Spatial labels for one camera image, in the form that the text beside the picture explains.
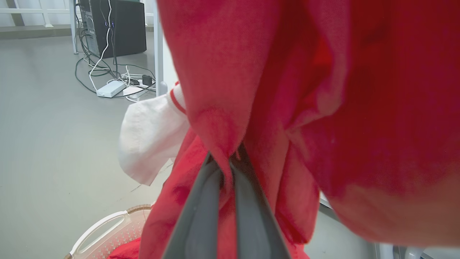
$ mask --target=white cloth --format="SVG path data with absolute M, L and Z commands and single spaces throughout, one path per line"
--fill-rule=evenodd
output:
M 166 95 L 131 104 L 121 124 L 121 168 L 138 183 L 150 185 L 167 160 L 177 156 L 189 128 L 180 85 Z

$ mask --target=red cloth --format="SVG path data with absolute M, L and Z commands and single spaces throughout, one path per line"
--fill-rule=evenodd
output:
M 210 150 L 226 174 L 219 258 L 236 258 L 228 157 L 243 141 L 293 258 L 320 188 L 371 241 L 460 245 L 457 1 L 158 0 L 191 131 L 143 232 L 160 258 Z
M 134 239 L 133 241 L 117 247 L 109 255 L 109 259 L 138 259 L 139 246 L 141 238 Z

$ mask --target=white laundry basket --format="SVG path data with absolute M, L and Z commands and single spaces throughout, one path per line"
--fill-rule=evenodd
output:
M 81 235 L 72 248 L 72 251 L 64 259 L 106 259 L 120 245 L 141 236 L 145 220 L 150 213 L 150 208 L 150 204 L 143 204 L 122 212 L 115 212 L 99 220 Z M 113 227 L 96 238 L 88 246 L 81 247 L 96 230 L 117 218 L 120 221 Z

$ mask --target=black computer case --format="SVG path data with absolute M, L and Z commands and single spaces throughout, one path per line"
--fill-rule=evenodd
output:
M 145 41 L 144 4 L 127 0 L 110 0 L 112 12 L 109 15 L 109 0 L 80 0 L 82 35 L 90 52 L 101 57 L 107 46 L 106 35 L 109 26 L 109 47 L 104 58 L 141 53 L 147 50 Z

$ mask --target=red stripe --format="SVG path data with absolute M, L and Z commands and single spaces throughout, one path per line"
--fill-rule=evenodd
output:
M 174 105 L 181 111 L 183 114 L 185 113 L 185 109 L 179 104 L 176 97 L 174 96 L 174 89 L 171 89 L 171 100 L 173 101 Z

